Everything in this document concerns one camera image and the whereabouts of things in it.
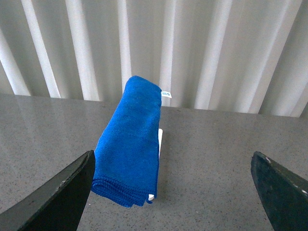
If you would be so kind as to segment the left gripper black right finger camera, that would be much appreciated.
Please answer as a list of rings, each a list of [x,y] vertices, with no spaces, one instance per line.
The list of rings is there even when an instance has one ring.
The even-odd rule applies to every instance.
[[[261,152],[254,152],[251,175],[275,231],[308,229],[308,181]]]

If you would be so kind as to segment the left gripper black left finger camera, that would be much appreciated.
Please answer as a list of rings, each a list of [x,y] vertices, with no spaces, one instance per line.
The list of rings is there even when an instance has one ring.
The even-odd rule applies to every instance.
[[[75,231],[91,189],[94,151],[82,156],[0,215],[2,231]]]

